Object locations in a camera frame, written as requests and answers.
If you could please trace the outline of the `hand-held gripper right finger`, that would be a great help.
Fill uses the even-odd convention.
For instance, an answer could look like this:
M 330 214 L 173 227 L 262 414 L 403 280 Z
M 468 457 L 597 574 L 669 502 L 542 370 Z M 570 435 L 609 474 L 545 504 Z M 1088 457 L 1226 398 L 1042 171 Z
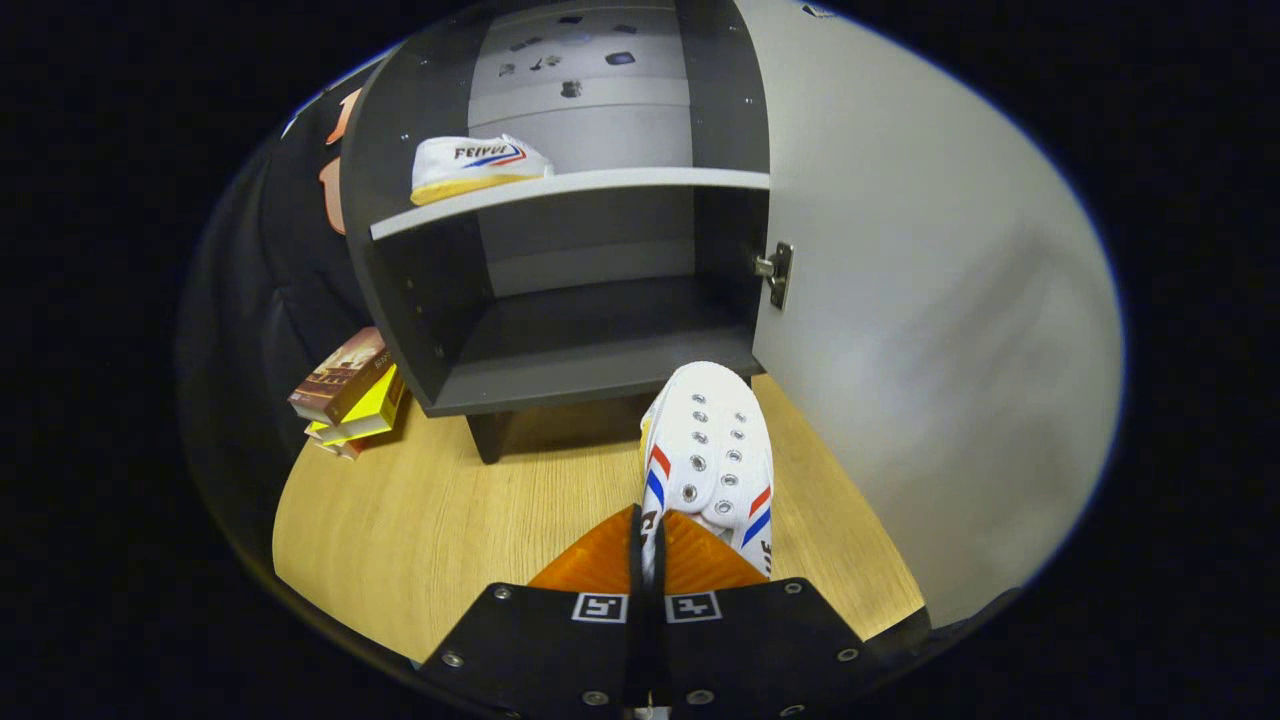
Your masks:
M 806 578 L 765 580 L 677 512 L 662 530 L 655 706 L 667 717 L 832 717 L 873 687 L 872 652 Z

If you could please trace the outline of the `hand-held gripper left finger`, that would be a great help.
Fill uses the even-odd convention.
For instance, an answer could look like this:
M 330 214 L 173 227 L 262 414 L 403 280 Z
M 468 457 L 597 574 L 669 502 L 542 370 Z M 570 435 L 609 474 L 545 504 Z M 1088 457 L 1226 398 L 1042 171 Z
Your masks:
M 494 582 L 419 665 L 490 719 L 632 719 L 646 705 L 630 505 L 590 529 L 540 582 Z

